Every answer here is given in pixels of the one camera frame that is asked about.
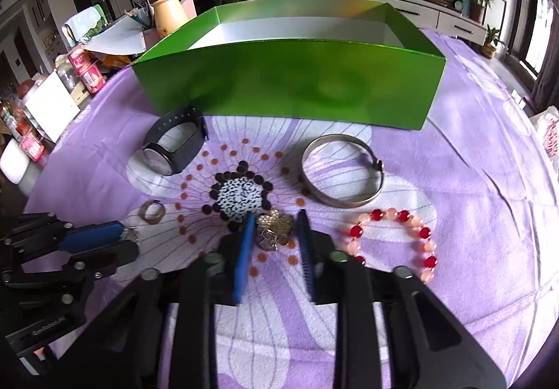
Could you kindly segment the small potted plant on floor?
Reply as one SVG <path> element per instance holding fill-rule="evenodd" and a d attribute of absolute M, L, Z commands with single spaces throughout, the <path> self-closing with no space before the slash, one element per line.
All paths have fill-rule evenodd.
<path fill-rule="evenodd" d="M 507 45 L 500 39 L 501 31 L 498 28 L 487 26 L 486 37 L 480 53 L 487 59 L 493 59 L 498 47 L 508 50 Z"/>

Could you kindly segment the red snack can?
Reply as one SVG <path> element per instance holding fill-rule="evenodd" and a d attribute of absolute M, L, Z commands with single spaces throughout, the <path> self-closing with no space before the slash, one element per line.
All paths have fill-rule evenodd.
<path fill-rule="evenodd" d="M 91 94 L 97 94 L 104 88 L 106 85 L 104 76 L 89 52 L 82 45 L 77 45 L 70 50 L 67 59 Z"/>
<path fill-rule="evenodd" d="M 32 131 L 27 132 L 22 137 L 19 146 L 33 162 L 38 162 L 44 155 L 44 144 Z"/>

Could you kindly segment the white tv cabinet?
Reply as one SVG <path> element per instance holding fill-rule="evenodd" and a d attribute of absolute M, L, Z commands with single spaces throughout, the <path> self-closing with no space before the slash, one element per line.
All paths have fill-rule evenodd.
<path fill-rule="evenodd" d="M 371 0 L 386 3 L 403 14 L 421 29 L 437 31 L 452 37 L 459 37 L 477 45 L 485 41 L 487 31 L 482 24 L 448 10 L 442 5 L 427 0 Z"/>

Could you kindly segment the pink box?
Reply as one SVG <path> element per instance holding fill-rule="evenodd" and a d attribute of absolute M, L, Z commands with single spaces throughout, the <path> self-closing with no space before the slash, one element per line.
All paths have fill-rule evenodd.
<path fill-rule="evenodd" d="M 197 12 L 194 5 L 194 0 L 179 0 L 182 9 L 185 11 L 187 16 L 187 21 L 196 18 Z M 153 47 L 160 39 L 160 35 L 157 33 L 156 29 L 149 29 L 143 31 L 143 38 L 145 42 L 146 49 Z"/>

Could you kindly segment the black wrist watch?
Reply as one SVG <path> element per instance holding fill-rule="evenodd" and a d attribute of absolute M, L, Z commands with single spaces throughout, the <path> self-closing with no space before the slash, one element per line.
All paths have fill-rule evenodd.
<path fill-rule="evenodd" d="M 152 171 L 172 176 L 185 170 L 208 139 L 203 114 L 188 105 L 160 117 L 149 128 L 141 150 Z"/>

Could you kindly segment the white red plastic bag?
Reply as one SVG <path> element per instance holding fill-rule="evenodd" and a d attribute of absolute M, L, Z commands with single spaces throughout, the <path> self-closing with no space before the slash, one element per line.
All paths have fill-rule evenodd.
<path fill-rule="evenodd" d="M 559 111 L 554 105 L 531 118 L 531 124 L 542 143 L 551 166 L 555 171 L 559 168 Z"/>

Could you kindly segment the gold rhinestone brooch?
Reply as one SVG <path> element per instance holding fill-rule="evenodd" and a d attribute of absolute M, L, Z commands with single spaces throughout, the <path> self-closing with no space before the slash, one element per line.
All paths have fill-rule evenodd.
<path fill-rule="evenodd" d="M 294 222 L 292 215 L 282 214 L 278 209 L 270 209 L 258 215 L 256 245 L 266 252 L 278 251 L 290 241 Z"/>

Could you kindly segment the cream bear bottle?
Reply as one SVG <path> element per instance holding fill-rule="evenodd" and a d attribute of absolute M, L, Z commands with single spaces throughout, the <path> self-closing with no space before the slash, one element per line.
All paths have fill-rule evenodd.
<path fill-rule="evenodd" d="M 156 31 L 164 38 L 188 22 L 187 14 L 179 0 L 148 0 L 153 8 Z"/>

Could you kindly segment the white box on left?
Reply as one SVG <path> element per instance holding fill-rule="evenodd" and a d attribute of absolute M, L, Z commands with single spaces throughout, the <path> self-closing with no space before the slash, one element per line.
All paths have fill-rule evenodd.
<path fill-rule="evenodd" d="M 52 72 L 38 86 L 29 89 L 23 105 L 54 143 L 80 113 L 79 106 L 56 72 Z"/>

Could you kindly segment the white paper sheet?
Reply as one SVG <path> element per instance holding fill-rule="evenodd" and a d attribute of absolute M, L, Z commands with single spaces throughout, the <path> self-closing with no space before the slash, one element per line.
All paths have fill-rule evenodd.
<path fill-rule="evenodd" d="M 129 15 L 123 15 L 108 29 L 93 36 L 84 48 L 107 55 L 137 55 L 146 51 L 143 29 Z"/>

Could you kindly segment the green cardboard box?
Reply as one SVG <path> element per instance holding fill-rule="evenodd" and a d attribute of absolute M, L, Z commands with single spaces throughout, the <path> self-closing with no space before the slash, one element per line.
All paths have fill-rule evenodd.
<path fill-rule="evenodd" d="M 391 5 L 249 0 L 214 7 L 133 63 L 155 109 L 419 130 L 446 59 Z"/>

